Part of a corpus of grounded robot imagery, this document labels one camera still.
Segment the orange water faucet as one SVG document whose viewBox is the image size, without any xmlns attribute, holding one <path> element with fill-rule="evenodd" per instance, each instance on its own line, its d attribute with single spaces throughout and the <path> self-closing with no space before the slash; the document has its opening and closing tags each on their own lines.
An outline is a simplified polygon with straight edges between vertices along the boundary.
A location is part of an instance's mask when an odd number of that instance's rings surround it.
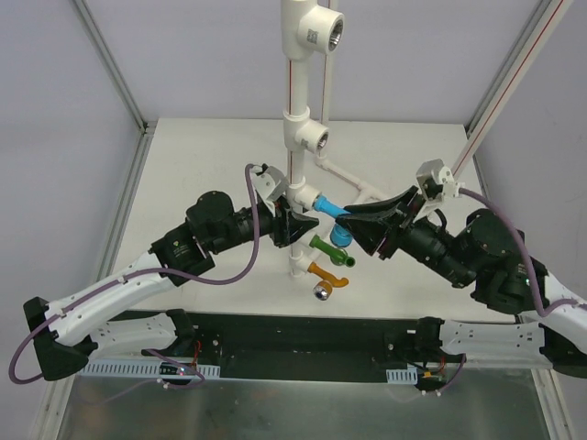
<svg viewBox="0 0 587 440">
<path fill-rule="evenodd" d="M 316 275 L 320 279 L 313 289 L 313 294 L 319 301 L 328 300 L 333 290 L 345 288 L 349 285 L 347 278 L 337 278 L 314 262 L 308 266 L 307 272 Z"/>
</svg>

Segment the white PVC pipe stand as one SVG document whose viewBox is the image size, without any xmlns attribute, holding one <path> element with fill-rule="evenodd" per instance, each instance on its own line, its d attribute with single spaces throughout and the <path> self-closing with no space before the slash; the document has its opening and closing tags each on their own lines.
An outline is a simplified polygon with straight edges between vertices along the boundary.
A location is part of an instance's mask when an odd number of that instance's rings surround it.
<svg viewBox="0 0 587 440">
<path fill-rule="evenodd" d="M 522 82 L 547 41 L 570 9 L 569 1 L 552 1 L 548 21 L 538 35 L 530 53 L 515 73 L 511 85 L 499 100 L 482 128 L 467 138 L 465 146 L 452 165 L 453 176 L 459 177 L 472 161 L 481 143 L 493 127 L 498 115 Z M 281 3 L 282 51 L 286 59 L 286 106 L 283 110 L 283 141 L 287 149 L 287 197 L 297 210 L 310 209 L 318 196 L 316 188 L 305 177 L 305 154 L 315 157 L 318 168 L 355 188 L 359 202 L 380 201 L 386 195 L 380 189 L 354 174 L 336 166 L 327 158 L 323 148 L 327 141 L 330 114 L 331 85 L 335 49 L 343 35 L 344 16 L 336 1 L 283 1 Z M 308 107 L 309 61 L 313 54 L 324 58 L 319 118 L 314 120 Z"/>
</svg>

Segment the blue water faucet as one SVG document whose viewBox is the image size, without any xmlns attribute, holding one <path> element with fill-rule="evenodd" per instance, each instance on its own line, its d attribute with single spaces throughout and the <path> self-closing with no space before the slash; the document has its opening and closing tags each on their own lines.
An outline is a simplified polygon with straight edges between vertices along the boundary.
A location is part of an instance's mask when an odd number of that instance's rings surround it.
<svg viewBox="0 0 587 440">
<path fill-rule="evenodd" d="M 336 220 L 347 211 L 331 203 L 325 195 L 319 195 L 314 202 L 314 210 L 326 214 Z M 331 243 L 337 248 L 347 248 L 352 243 L 352 235 L 343 226 L 335 223 L 330 235 Z"/>
</svg>

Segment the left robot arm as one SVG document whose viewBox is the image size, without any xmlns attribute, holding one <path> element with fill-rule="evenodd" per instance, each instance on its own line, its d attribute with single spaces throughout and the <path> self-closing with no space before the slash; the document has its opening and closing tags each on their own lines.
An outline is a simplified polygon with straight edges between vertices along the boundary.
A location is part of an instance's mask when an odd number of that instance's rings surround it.
<svg viewBox="0 0 587 440">
<path fill-rule="evenodd" d="M 318 224 L 318 219 L 295 212 L 283 196 L 272 209 L 253 200 L 236 210 L 228 194 L 204 193 L 187 209 L 182 224 L 124 269 L 57 301 L 35 297 L 24 303 L 30 330 L 24 342 L 34 347 L 39 377 L 65 379 L 82 370 L 92 356 L 110 348 L 134 347 L 135 337 L 113 330 L 114 317 L 188 281 L 236 283 L 253 269 L 262 237 L 269 237 L 277 248 L 287 248 Z M 205 276 L 215 266 L 215 255 L 247 243 L 253 248 L 240 273 L 224 280 Z"/>
</svg>

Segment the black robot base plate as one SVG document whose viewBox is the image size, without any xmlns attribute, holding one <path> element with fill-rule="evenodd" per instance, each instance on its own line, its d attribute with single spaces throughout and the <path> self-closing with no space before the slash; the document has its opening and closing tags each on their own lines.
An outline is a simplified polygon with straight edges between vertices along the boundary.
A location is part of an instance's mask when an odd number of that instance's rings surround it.
<svg viewBox="0 0 587 440">
<path fill-rule="evenodd" d="M 437 319 L 189 313 L 193 335 L 161 352 L 220 368 L 223 379 L 384 383 L 389 369 L 456 363 Z"/>
</svg>

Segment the left aluminium frame post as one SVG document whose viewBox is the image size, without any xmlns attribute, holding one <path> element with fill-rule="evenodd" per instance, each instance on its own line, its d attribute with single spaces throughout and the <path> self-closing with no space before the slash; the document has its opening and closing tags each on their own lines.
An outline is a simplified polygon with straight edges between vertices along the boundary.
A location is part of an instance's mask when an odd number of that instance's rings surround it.
<svg viewBox="0 0 587 440">
<path fill-rule="evenodd" d="M 98 59 L 105 69 L 106 75 L 113 85 L 123 106 L 126 108 L 127 113 L 133 120 L 139 132 L 146 133 L 149 130 L 150 121 L 139 109 L 138 103 L 106 42 L 103 32 L 101 31 L 88 2 L 84 0 L 72 0 L 69 4 L 75 15 L 78 17 L 86 36 L 89 38 Z"/>
</svg>

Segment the aluminium frame post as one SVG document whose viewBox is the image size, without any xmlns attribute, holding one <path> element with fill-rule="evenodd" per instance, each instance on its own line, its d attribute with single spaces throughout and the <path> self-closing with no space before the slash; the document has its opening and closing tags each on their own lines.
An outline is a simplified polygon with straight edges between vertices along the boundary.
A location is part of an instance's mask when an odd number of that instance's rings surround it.
<svg viewBox="0 0 587 440">
<path fill-rule="evenodd" d="M 546 25 L 552 5 L 552 1 L 537 1 L 465 126 L 467 138 L 472 138 L 473 134 L 482 128 L 485 121 L 491 118 L 493 109 L 500 106 L 499 100 L 506 93 L 507 86 L 512 84 L 515 73 L 522 66 L 523 60 L 530 53 L 538 35 Z"/>
<path fill-rule="evenodd" d="M 127 113 L 133 120 L 139 132 L 146 133 L 149 130 L 150 121 L 139 109 L 138 103 L 106 42 L 103 32 L 101 31 L 88 2 L 84 0 L 72 0 L 69 4 L 75 15 L 78 17 L 86 36 L 89 38 L 98 59 L 105 69 L 106 75 L 113 85 L 123 106 L 126 108 Z"/>
</svg>

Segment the right aluminium frame post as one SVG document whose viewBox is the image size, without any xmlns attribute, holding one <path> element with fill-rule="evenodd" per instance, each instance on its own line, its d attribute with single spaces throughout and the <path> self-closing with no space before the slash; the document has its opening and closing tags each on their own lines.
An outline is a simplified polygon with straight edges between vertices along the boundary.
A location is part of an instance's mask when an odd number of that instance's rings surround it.
<svg viewBox="0 0 587 440">
<path fill-rule="evenodd" d="M 499 100 L 506 93 L 507 86 L 512 84 L 515 73 L 522 66 L 523 60 L 530 53 L 538 35 L 546 25 L 552 5 L 552 1 L 537 1 L 465 126 L 467 138 L 472 138 L 473 134 L 482 128 L 485 121 L 491 118 L 493 109 L 500 106 Z"/>
</svg>

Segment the green water faucet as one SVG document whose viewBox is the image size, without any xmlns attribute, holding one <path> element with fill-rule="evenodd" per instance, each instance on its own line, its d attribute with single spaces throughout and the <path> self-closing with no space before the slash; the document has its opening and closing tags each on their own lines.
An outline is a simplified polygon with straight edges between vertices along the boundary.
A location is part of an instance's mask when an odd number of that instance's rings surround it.
<svg viewBox="0 0 587 440">
<path fill-rule="evenodd" d="M 318 235 L 314 235 L 310 239 L 309 246 L 326 254 L 329 257 L 331 263 L 335 266 L 353 268 L 356 264 L 356 260 L 351 257 L 346 250 L 329 245 Z"/>
</svg>

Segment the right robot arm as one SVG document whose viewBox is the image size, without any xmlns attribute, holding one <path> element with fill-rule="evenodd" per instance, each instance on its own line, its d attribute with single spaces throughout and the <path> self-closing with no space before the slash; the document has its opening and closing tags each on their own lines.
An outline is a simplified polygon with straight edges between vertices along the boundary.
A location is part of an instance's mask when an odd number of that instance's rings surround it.
<svg viewBox="0 0 587 440">
<path fill-rule="evenodd" d="M 472 287 L 475 302 L 525 317 L 538 331 L 537 355 L 558 373 L 585 378 L 586 301 L 529 255 L 523 231 L 493 203 L 476 192 L 463 194 L 483 207 L 456 236 L 426 218 L 416 187 L 382 202 L 349 205 L 336 224 L 370 256 L 386 260 L 403 251 L 452 287 Z"/>
</svg>

